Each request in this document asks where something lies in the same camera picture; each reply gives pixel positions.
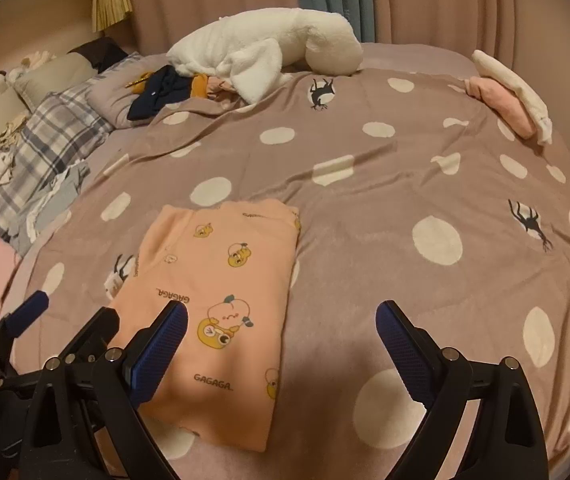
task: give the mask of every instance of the plaid blanket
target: plaid blanket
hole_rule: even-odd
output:
[[[63,92],[48,94],[20,134],[12,179],[0,186],[0,237],[30,198],[75,161],[87,158],[114,129],[86,100],[97,81],[140,59],[135,53]]]

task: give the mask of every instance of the blanket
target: blanket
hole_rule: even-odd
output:
[[[391,70],[297,75],[222,115],[200,101],[164,108],[43,248],[26,293],[45,290],[50,307],[16,343],[20,371],[109,304],[105,279],[165,204],[276,198],[299,209],[302,230],[282,362],[265,380],[276,390],[267,449],[212,446],[142,405],[182,478],[384,478],[425,413],[376,333],[386,299],[441,348],[514,356],[551,466],[570,454],[570,156],[558,132],[535,151],[462,81]],[[473,421],[469,409],[443,478]]]
[[[340,14],[259,9],[209,23],[172,46],[167,57],[180,75],[218,76],[255,103],[291,78],[283,67],[304,60],[318,73],[350,75],[363,50]]]

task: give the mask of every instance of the folded towel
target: folded towel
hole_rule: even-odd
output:
[[[552,143],[552,120],[549,118],[547,106],[539,95],[534,92],[518,74],[511,71],[497,59],[485,54],[482,50],[475,50],[472,61],[481,76],[489,76],[505,85],[516,94],[523,103],[529,117],[536,125],[539,144]]]

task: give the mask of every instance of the folded orange shirt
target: folded orange shirt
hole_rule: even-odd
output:
[[[296,209],[273,199],[163,208],[110,304],[120,316],[111,344],[121,347],[169,300],[188,310],[187,333],[141,413],[212,444],[265,449],[298,225]]]

